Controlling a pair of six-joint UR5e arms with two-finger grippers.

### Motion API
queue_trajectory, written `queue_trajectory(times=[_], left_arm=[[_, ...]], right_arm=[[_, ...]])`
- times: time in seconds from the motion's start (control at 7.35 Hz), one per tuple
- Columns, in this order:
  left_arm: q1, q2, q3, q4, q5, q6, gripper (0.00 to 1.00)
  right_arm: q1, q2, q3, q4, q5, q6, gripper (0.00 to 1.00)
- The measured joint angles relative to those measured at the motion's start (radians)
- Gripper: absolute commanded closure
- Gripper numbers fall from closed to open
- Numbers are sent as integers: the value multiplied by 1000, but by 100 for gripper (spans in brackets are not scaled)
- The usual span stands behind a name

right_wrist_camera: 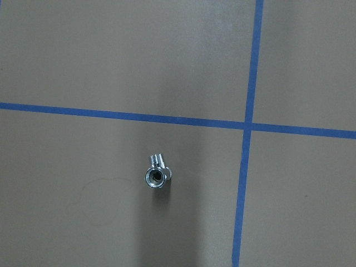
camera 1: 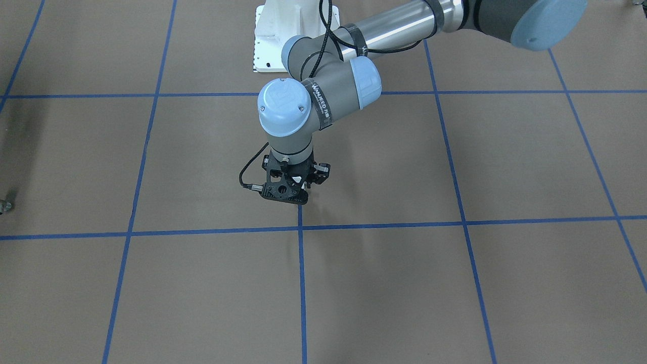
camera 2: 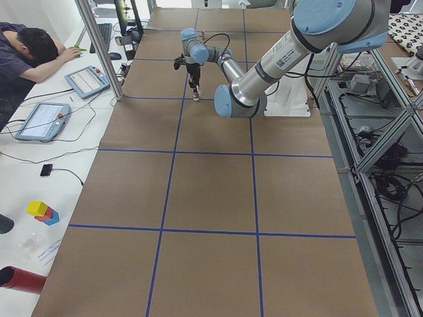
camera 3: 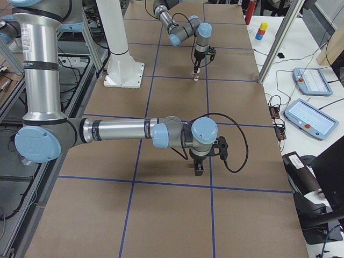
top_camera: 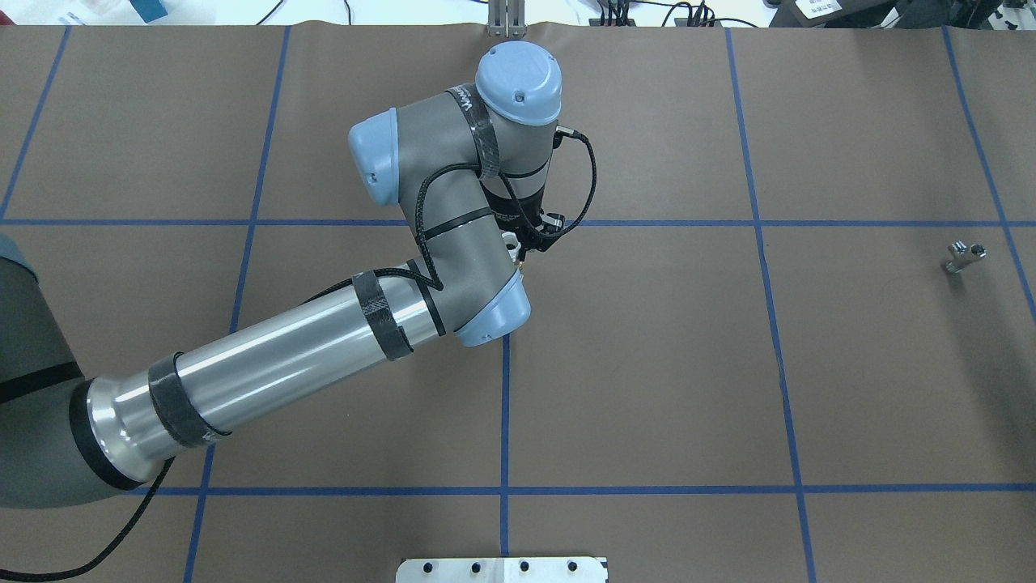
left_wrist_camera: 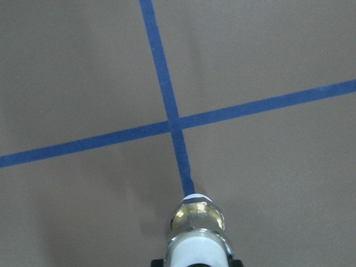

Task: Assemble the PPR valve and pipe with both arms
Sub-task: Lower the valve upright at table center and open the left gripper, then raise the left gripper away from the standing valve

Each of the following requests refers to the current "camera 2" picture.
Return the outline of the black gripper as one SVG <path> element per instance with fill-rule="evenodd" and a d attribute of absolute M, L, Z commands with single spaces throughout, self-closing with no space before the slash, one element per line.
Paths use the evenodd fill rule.
<path fill-rule="evenodd" d="M 201 65 L 199 63 L 187 63 L 186 70 L 190 74 L 188 84 L 192 92 L 199 93 Z"/>

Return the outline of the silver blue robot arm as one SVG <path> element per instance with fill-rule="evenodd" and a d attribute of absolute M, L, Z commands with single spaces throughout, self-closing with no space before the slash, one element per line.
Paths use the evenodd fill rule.
<path fill-rule="evenodd" d="M 183 52 L 174 68 L 185 66 L 189 85 L 198 94 L 200 68 L 216 63 L 228 85 L 214 96 L 217 114 L 224 118 L 253 118 L 264 113 L 265 91 L 311 53 L 335 43 L 339 53 L 356 53 L 381 47 L 387 39 L 390 1 L 299 1 L 286 32 L 253 68 L 244 72 L 231 50 L 199 41 L 193 28 L 180 33 Z"/>

